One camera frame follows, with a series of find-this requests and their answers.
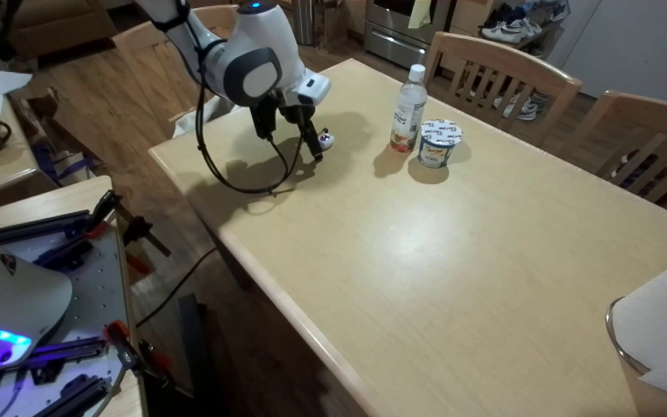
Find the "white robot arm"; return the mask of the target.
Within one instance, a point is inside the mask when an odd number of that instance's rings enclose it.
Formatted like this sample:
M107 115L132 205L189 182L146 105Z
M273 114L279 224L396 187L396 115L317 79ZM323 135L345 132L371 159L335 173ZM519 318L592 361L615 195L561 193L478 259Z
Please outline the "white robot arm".
M275 0L244 0L226 37L212 32L187 0L136 4L168 37L200 87L250 112L258 139L273 137L275 114L281 114L299 127L307 153L322 158L312 114L331 81L300 61L297 34Z

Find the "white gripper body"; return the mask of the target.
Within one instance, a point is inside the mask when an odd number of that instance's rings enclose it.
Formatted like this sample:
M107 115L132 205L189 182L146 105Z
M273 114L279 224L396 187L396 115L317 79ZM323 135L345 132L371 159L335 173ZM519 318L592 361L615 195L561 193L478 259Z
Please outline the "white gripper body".
M331 90L331 79L300 68L281 68L273 87L279 106L317 106Z

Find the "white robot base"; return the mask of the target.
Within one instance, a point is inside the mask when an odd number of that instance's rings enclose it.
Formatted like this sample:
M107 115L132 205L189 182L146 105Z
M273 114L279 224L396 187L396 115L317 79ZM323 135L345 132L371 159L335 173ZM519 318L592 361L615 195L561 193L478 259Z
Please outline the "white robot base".
M0 247L0 371L30 356L72 304L72 281Z

